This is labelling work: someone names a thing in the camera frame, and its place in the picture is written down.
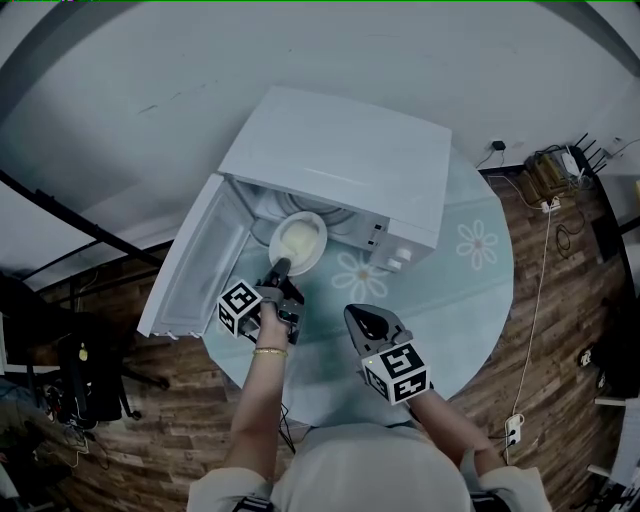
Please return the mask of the person's left hand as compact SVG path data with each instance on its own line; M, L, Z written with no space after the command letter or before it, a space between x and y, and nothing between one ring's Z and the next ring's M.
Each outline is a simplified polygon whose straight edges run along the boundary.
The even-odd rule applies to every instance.
M288 337L289 325L278 317L275 305L271 302L261 302L260 328L256 348L287 351Z

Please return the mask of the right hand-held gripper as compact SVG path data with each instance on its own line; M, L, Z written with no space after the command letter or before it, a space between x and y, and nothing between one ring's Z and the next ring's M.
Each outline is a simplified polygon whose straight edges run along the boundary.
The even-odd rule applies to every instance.
M395 406L430 388L429 366L413 344L413 334L389 310L349 304L344 308L364 383Z

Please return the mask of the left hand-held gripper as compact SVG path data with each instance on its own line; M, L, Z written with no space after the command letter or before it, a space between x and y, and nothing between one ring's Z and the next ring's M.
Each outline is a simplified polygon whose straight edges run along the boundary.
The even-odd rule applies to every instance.
M219 324L235 338L257 341L261 326L261 303L272 303L278 319L288 326L288 341L298 341L305 316L304 297L290 281L291 260L279 258L263 281L251 286L240 280L217 300Z

